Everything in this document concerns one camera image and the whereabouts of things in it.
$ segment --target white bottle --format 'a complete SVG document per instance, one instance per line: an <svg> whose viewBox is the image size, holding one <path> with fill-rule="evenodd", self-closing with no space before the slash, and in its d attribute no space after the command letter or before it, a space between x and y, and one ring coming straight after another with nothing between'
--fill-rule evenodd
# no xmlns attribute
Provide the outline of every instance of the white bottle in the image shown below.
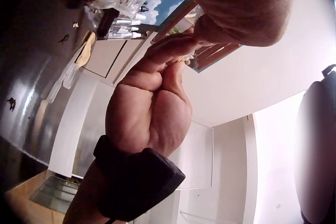
<svg viewBox="0 0 336 224"><path fill-rule="evenodd" d="M129 32L129 33L109 33L107 40L116 40L116 39L131 39L131 38L140 38L141 33Z"/></svg>
<svg viewBox="0 0 336 224"><path fill-rule="evenodd" d="M128 18L128 19L130 19L130 18L129 18L127 15L125 15L125 14L119 14L118 18ZM134 17L134 19L136 19L136 20L140 20L140 21L146 20L146 18L147 18L147 17L146 17L145 15L140 14L140 13L135 14L135 17Z"/></svg>
<svg viewBox="0 0 336 224"><path fill-rule="evenodd" d="M140 13L137 13L137 14L135 15L135 18L134 18L134 19L144 21L144 20L146 20L146 18L147 18L147 17L146 17L145 15L142 15L142 14L140 14Z"/></svg>
<svg viewBox="0 0 336 224"><path fill-rule="evenodd" d="M116 19L114 19L114 21L112 22L112 26L119 24L119 25L140 25L141 21L140 20L131 20L129 18L124 18L124 17L117 17Z"/></svg>
<svg viewBox="0 0 336 224"><path fill-rule="evenodd" d="M110 28L108 33L130 33L138 30L139 28L134 26L115 25Z"/></svg>

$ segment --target white ceiling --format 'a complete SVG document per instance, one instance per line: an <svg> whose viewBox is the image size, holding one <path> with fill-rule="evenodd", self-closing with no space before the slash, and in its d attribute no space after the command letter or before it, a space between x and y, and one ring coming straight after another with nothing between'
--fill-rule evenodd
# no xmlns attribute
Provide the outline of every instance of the white ceiling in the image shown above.
<svg viewBox="0 0 336 224"><path fill-rule="evenodd" d="M193 120L212 127L307 89L336 63L335 42L334 0L295 0L277 44L243 46L200 74L186 68L183 86Z"/></svg>

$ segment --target black wrist strap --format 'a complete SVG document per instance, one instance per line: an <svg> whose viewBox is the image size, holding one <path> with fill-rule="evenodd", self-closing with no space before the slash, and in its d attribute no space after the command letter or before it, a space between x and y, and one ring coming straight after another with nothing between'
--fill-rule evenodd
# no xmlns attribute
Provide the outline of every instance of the black wrist strap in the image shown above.
<svg viewBox="0 0 336 224"><path fill-rule="evenodd" d="M113 169L116 169L124 163L130 154L122 152L113 146L111 140L106 135L102 135L93 151L96 158L96 164L104 175L113 175Z"/></svg>
<svg viewBox="0 0 336 224"><path fill-rule="evenodd" d="M101 214L112 220L132 221L164 200L185 179L173 162L151 148L126 154L101 137L94 156L108 179L98 202Z"/></svg>

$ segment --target hand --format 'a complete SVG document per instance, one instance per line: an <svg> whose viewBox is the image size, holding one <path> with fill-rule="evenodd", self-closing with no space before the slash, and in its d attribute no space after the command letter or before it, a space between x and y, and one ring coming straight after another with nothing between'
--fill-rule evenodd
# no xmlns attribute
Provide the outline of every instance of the hand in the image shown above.
<svg viewBox="0 0 336 224"><path fill-rule="evenodd" d="M183 62L197 42L188 34L173 34L151 46L114 90L106 112L106 134L128 153L146 147L168 157L184 140L192 116L183 91Z"/></svg>

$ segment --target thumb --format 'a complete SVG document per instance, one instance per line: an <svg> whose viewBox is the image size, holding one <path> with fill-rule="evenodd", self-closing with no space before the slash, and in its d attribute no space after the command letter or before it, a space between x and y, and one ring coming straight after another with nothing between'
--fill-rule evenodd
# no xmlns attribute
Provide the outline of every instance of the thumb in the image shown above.
<svg viewBox="0 0 336 224"><path fill-rule="evenodd" d="M184 62L175 62L167 66L162 75L162 89L176 94L190 106L189 99L182 86L182 73L185 66Z"/></svg>

